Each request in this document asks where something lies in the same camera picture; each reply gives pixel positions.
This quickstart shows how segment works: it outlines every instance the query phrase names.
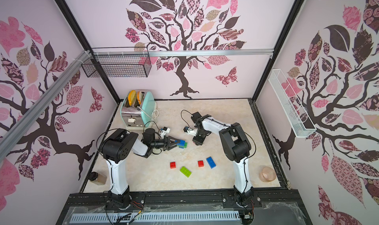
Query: green lego brick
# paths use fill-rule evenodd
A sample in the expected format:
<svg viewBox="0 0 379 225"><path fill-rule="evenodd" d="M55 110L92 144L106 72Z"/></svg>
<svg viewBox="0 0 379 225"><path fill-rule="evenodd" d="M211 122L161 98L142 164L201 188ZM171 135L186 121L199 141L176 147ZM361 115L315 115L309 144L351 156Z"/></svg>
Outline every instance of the green lego brick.
<svg viewBox="0 0 379 225"><path fill-rule="evenodd" d="M182 166L180 172L183 173L186 177L190 177L190 175L192 174L192 172L190 172L185 166Z"/></svg>

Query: tree mural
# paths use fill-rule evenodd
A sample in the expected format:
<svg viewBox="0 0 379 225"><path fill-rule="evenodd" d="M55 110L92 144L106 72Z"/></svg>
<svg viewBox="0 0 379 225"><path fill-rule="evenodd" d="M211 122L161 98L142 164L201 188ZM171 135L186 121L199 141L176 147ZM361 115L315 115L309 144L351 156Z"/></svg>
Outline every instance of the tree mural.
<svg viewBox="0 0 379 225"><path fill-rule="evenodd" d="M374 48L372 40L379 31L379 0L366 0L362 13L356 7L344 7L343 19L351 31L330 25L325 28L329 42L317 33L308 53L305 49L296 53L296 67L287 72L282 86L293 86L295 93L287 95L295 108L301 103L307 109L317 128L306 141L311 140L313 150L321 145L324 171L330 167L339 184L363 205L363 186L379 205L379 180L372 178L378 178L379 171L368 164L379 159L379 151L353 144L354 140L379 143L377 134L365 131L379 129L379 44ZM304 115L300 118L305 124L308 121Z"/></svg>
<svg viewBox="0 0 379 225"><path fill-rule="evenodd" d="M9 55L9 51L12 48L25 46L22 42L24 41L25 33L19 30L19 21L16 18L9 17L8 22L9 24L0 21L0 44L6 50L6 54ZM0 80L0 102L2 102L0 127L6 131L9 131L22 115L28 111L30 106L45 93L48 89L48 82L51 79L53 81L58 79L54 72L63 72L68 65L66 52L55 57L50 43L44 46L40 35L34 29L25 24L24 28L31 37L26 42L29 43L29 47L19 50L15 60L10 57L4 57L3 53L1 54L3 72ZM14 164L17 164L18 171L22 176L34 181L34 170L47 165L52 154L51 150L54 149L55 154L73 153L78 157L80 179L84 160L89 161L94 155L94 153L92 155L87 154L93 141L81 148L79 145L68 144L59 140L60 132L65 132L63 125L70 123L64 115L74 114L79 111L79 108L75 106L82 97L83 86L76 86L79 78L80 71L72 77L36 120L38 128L24 135L17 143L18 145L24 145L24 147L8 153L8 155L19 154ZM93 106L89 106L90 112L91 110L94 111L93 107L97 110L101 109L99 101L103 98L96 91L92 91L92 96L95 99L95 103L92 104Z"/></svg>
<svg viewBox="0 0 379 225"><path fill-rule="evenodd" d="M134 12L134 5L139 6L145 12ZM135 50L144 50L141 47L145 43L139 42L140 38L146 37L149 50L229 50L240 49L245 42L225 41L236 40L243 33L243 29L233 29L239 17L233 17L238 8L237 0L208 0L206 6L200 7L201 0L132 0L127 14L130 22L137 30L127 29L125 35L135 43ZM230 61L226 56L174 56L174 57L151 57L151 63L166 71L175 70L182 86L175 93L183 93L184 97L191 98L188 93L199 93L189 86L183 69L199 68L204 66L211 69L212 66L221 65ZM237 80L236 67L227 76L216 76L225 86Z"/></svg>

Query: wall shelf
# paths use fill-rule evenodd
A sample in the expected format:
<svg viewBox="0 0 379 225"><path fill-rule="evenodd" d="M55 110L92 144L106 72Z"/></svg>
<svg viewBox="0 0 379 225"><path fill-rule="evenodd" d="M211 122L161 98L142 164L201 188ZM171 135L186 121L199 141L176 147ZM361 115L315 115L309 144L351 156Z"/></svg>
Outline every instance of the wall shelf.
<svg viewBox="0 0 379 225"><path fill-rule="evenodd" d="M296 95L282 70L272 70L268 81L274 89L296 137L308 137L315 132L314 123L309 118L301 99Z"/></svg>

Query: lego brick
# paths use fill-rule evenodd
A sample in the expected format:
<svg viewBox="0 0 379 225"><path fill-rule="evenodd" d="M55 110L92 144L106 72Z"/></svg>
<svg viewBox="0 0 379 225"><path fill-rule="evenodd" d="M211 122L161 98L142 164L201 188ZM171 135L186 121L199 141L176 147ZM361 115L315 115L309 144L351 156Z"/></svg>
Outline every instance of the lego brick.
<svg viewBox="0 0 379 225"><path fill-rule="evenodd" d="M212 157L207 157L206 161L208 162L209 166L211 168L214 168L216 166L215 162L213 161Z"/></svg>
<svg viewBox="0 0 379 225"><path fill-rule="evenodd" d="M190 175L192 174L192 172L190 172L185 166L182 166L180 172L183 173L186 177L190 177Z"/></svg>

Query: blue lego brick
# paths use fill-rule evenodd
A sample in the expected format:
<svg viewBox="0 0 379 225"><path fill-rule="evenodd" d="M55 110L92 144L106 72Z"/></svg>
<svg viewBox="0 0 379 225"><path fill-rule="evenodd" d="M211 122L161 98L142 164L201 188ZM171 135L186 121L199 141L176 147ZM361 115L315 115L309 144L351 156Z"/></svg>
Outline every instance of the blue lego brick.
<svg viewBox="0 0 379 225"><path fill-rule="evenodd" d="M214 168L216 166L215 162L213 161L212 157L207 157L206 161L208 162L209 166L211 168Z"/></svg>

